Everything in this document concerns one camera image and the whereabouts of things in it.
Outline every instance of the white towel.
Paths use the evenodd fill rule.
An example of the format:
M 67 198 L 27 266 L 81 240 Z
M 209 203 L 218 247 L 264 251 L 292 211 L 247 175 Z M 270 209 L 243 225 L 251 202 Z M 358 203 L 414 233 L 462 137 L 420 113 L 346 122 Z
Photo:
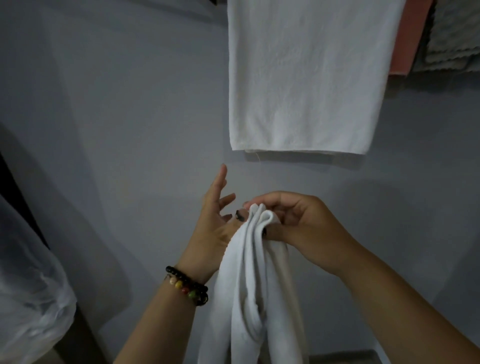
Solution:
M 405 0 L 228 0 L 233 150 L 364 154 Z
M 262 364 L 308 363 L 287 246 L 262 240 L 262 230 L 270 223 L 278 223 L 276 215 L 263 204 L 252 205 L 228 244 L 199 364 L 257 364 L 259 358 Z

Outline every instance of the person's left arm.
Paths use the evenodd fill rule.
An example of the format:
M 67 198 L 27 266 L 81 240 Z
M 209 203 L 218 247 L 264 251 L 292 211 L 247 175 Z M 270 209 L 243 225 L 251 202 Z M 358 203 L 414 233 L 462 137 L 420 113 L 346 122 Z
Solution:
M 222 164 L 207 191 L 193 235 L 175 267 L 192 280 L 205 284 L 220 267 L 233 234 L 241 222 L 227 224 L 231 215 L 220 211 L 235 194 L 220 198 L 227 184 L 227 167 Z M 182 363 L 192 329 L 195 305 L 166 279 L 145 310 L 140 322 L 115 359 L 115 364 Z

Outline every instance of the bracelet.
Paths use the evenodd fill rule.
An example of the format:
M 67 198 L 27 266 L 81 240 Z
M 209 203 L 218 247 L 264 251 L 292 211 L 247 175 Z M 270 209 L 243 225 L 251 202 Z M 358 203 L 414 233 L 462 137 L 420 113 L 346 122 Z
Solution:
M 191 298 L 195 306 L 203 306 L 208 302 L 207 286 L 195 282 L 174 267 L 168 266 L 165 270 L 167 271 L 167 277 L 170 278 L 170 284 Z

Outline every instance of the clear plastic bag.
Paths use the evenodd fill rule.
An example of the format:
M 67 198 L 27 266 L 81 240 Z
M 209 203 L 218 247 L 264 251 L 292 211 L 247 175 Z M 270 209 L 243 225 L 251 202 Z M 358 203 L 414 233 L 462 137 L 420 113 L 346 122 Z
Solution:
M 76 298 L 60 262 L 0 197 L 0 363 L 32 363 L 73 322 Z

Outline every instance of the black nail polish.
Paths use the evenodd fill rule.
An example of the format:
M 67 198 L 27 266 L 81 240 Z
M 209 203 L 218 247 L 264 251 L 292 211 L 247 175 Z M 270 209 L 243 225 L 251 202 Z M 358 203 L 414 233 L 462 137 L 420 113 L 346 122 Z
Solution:
M 235 212 L 235 218 L 240 221 L 240 222 L 244 222 L 245 221 L 245 218 L 239 214 L 239 211 L 237 210 L 237 212 Z

